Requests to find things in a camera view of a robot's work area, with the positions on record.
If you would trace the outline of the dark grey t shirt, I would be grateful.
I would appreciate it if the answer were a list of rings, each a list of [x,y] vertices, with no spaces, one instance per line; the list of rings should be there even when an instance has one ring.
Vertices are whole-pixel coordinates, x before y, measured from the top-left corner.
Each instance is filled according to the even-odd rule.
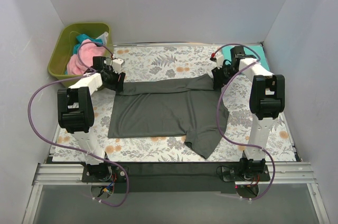
[[[109,138],[185,136],[207,159],[227,129],[229,111],[208,74],[195,78],[127,82],[114,98]]]

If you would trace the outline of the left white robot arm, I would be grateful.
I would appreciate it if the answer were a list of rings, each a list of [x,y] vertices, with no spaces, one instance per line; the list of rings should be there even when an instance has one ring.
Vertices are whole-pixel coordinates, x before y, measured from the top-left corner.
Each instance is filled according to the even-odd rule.
[[[58,122],[72,135],[79,148],[85,151],[85,167],[90,176],[106,182],[112,177],[112,168],[103,161],[104,149],[93,134],[95,112],[92,94],[104,87],[115,92],[123,91],[125,73],[123,59],[93,57],[93,68],[86,76],[69,88],[58,90]]]

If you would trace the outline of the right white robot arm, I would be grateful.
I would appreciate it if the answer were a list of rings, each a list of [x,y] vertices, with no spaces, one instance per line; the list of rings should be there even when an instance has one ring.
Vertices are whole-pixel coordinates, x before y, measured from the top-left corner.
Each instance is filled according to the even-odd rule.
[[[236,76],[243,73],[251,81],[249,108],[252,113],[252,126],[249,141],[238,162],[220,168],[221,179],[225,182],[244,181],[249,186],[259,181],[272,181],[266,166],[266,150],[270,130],[274,121],[285,108],[285,78],[264,68],[256,51],[246,54],[248,46],[231,44],[230,60],[215,51],[211,61],[216,63],[212,69],[213,88],[225,92]]]

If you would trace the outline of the pink t shirt in bin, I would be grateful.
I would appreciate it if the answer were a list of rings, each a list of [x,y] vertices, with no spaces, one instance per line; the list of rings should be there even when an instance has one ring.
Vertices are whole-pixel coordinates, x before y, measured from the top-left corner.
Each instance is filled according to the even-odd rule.
[[[102,57],[105,55],[105,48],[97,46],[96,44],[90,42],[89,39],[85,39],[82,43],[84,44],[79,49],[79,56],[82,62],[88,66],[93,66],[93,57]],[[75,53],[69,60],[67,64],[67,75],[82,75],[87,71],[85,67],[78,58],[77,53]]]

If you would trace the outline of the white plastic bag in bin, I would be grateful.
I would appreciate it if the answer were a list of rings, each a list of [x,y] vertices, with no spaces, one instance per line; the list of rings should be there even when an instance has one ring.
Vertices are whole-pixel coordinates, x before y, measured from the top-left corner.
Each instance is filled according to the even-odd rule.
[[[103,45],[107,45],[108,44],[108,40],[109,40],[109,33],[108,32],[104,32],[103,34],[101,34],[100,36],[97,37],[98,40],[101,40]]]

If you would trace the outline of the teal cloth in bin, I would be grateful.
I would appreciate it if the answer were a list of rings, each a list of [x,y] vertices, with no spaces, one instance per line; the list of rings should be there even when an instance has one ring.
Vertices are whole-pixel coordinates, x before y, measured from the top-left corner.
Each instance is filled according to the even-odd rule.
[[[102,41],[101,40],[98,40],[98,39],[93,39],[91,37],[89,37],[88,35],[86,34],[80,34],[76,37],[77,41],[78,41],[78,44],[76,44],[73,48],[73,54],[77,54],[81,44],[83,41],[85,40],[89,40],[89,41],[92,41],[92,42],[97,42],[97,43],[100,43],[102,44]]]

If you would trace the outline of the green plastic laundry bin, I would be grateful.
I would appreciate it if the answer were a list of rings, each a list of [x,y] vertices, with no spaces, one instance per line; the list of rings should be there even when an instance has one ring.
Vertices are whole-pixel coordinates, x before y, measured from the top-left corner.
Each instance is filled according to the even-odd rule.
[[[48,64],[48,73],[56,80],[68,79],[61,84],[69,87],[77,82],[74,76],[66,74],[67,64],[73,55],[73,48],[79,44],[77,36],[86,34],[96,39],[101,34],[108,32],[107,44],[112,44],[110,26],[103,22],[78,22],[66,26],[59,35],[54,51]]]

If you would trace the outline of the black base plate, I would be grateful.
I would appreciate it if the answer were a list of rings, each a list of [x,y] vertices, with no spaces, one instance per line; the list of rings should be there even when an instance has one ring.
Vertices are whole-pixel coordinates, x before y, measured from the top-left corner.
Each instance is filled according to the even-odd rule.
[[[123,193],[129,184],[129,192],[207,192],[235,193],[235,183],[253,173],[244,174],[237,162],[124,162],[120,165],[128,173],[129,181],[112,166],[117,174],[116,193]]]

